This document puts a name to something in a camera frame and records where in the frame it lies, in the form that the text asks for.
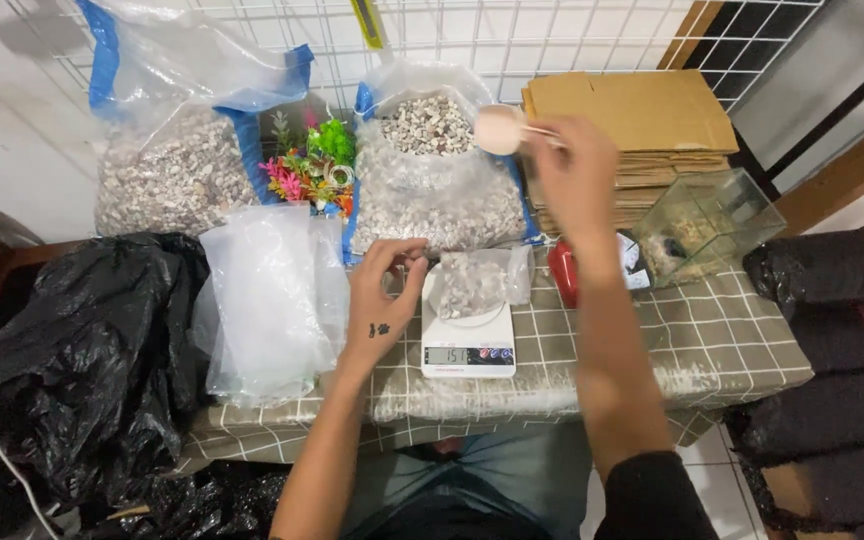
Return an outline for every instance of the white cable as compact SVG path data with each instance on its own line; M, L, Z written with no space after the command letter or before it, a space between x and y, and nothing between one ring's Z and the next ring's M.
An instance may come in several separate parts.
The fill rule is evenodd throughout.
M16 465L13 465L13 462L6 457L6 452L2 449L1 445L0 458L2 459L2 462L6 464L8 470L11 471L13 475L15 475L15 478L18 480L18 482L22 483L22 487L25 488L25 496L29 498L29 504L31 505L31 509L34 510L35 515L38 516L38 521L42 522L42 527L45 528L45 532L52 537L52 540L60 540L59 535L56 534L56 532L52 529L51 523L49 523L49 521L45 519L45 516L42 515L42 510L39 508L39 503L36 502L36 494L32 492L32 486L29 485L29 480L25 479L25 476L22 475L22 472L18 472Z

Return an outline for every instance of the glass aquarium tank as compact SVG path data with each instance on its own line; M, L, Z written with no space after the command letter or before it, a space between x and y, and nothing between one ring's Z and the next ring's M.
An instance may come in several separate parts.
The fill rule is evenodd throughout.
M679 176L632 232L660 289L722 272L785 228L738 168Z

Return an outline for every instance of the wire mesh panel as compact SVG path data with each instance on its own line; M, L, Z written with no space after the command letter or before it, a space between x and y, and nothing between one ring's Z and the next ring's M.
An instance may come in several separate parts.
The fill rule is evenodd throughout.
M50 25L74 22L88 35L72 0L50 0L58 9L49 10L37 8L36 0L4 1L47 44L67 77L87 89L91 36L72 50L49 42ZM729 111L825 1L373 0L387 36L384 55L366 46L349 0L156 4L202 12L272 50L308 43L317 57L313 93L348 117L358 82L389 55L467 66L500 101L516 104L521 89L537 76L657 70L669 52L676 58L683 50L691 51L683 68L700 69ZM711 14L707 28L696 30Z

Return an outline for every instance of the table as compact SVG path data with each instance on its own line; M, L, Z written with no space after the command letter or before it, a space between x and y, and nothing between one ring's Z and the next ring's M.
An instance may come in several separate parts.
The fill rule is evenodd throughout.
M362 451L579 418L576 311L563 307L547 267L547 249L535 248L530 303L512 307L519 358L515 376L425 378L416 305L403 339L372 375ZM390 286L390 294L401 290L400 283ZM632 297L666 399L669 429L680 446L714 426L726 406L797 387L813 375L779 308L756 294L738 264L704 281ZM295 461L330 375L324 374L308 396L279 407L219 404L199 411L178 472L198 470L210 460Z

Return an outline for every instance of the plastic scoop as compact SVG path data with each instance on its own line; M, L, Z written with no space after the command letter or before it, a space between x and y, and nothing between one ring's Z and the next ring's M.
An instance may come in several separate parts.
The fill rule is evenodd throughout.
M558 133L528 125L525 113L509 104L486 104L480 107L473 134L475 143L482 150L497 156L509 156L519 150L528 132L545 136L556 148L566 146Z

